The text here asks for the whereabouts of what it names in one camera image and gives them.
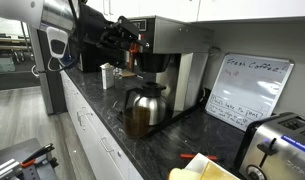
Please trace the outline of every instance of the black countertop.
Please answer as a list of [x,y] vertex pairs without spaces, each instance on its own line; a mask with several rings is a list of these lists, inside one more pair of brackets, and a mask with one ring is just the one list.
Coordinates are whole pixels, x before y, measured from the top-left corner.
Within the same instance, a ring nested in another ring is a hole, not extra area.
[[244,132],[197,109],[147,139],[133,140],[126,136],[117,116],[124,106],[125,91],[140,87],[146,79],[116,79],[115,87],[104,90],[99,72],[70,69],[66,73],[144,179],[167,179],[171,169],[189,163],[180,159],[180,153],[198,152],[223,158],[218,164],[239,176],[233,161]]

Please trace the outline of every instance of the toaster lever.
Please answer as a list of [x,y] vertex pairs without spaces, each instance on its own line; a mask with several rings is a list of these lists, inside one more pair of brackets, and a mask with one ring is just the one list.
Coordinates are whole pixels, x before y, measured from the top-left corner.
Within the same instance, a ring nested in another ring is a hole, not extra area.
[[266,155],[272,156],[273,154],[277,153],[278,150],[273,148],[274,141],[272,141],[271,143],[267,143],[267,142],[262,142],[260,144],[257,145],[257,147],[264,152]]

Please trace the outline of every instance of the backsplash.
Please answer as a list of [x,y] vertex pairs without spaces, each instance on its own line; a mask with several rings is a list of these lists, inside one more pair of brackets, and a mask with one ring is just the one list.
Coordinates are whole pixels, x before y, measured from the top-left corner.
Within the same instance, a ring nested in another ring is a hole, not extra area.
[[305,21],[256,23],[203,23],[215,30],[213,46],[221,53],[210,57],[204,87],[212,89],[226,53],[290,59],[293,71],[274,109],[275,113],[294,112],[305,118]]

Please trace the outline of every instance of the floor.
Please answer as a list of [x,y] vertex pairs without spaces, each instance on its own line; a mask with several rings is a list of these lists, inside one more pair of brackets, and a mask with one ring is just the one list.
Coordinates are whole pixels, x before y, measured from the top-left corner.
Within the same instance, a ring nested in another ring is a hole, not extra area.
[[48,116],[39,86],[0,91],[0,150],[31,138],[54,144],[58,179],[95,179],[69,114]]

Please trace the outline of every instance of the carafe lid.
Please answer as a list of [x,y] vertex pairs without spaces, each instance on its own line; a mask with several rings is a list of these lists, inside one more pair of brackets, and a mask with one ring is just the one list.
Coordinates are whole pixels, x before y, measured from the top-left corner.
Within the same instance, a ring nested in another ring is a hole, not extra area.
[[160,97],[161,91],[166,89],[165,86],[162,86],[155,82],[146,82],[144,85],[142,85],[142,96],[144,97]]

